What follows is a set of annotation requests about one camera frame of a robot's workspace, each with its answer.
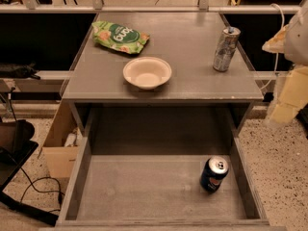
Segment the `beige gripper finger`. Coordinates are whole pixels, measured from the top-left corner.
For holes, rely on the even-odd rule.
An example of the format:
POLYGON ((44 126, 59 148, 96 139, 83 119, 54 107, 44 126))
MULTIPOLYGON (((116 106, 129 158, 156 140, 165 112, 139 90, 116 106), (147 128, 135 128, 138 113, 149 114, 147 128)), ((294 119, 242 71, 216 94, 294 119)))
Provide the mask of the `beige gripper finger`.
POLYGON ((287 29, 287 25, 280 29, 271 39, 263 44, 262 50, 269 53, 284 53, 287 29))
POLYGON ((269 105, 269 125, 286 125, 308 104, 308 66, 296 65, 276 82, 269 105))

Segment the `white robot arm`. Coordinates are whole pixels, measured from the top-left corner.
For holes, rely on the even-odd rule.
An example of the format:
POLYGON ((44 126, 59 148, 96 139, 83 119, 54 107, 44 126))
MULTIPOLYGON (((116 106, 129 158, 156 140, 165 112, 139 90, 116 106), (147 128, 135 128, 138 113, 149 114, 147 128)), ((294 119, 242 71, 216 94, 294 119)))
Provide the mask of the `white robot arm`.
POLYGON ((308 9, 301 8, 262 50, 283 54, 295 66, 285 78, 275 83, 274 100, 270 103, 266 123, 281 127, 290 123, 308 104, 308 9))

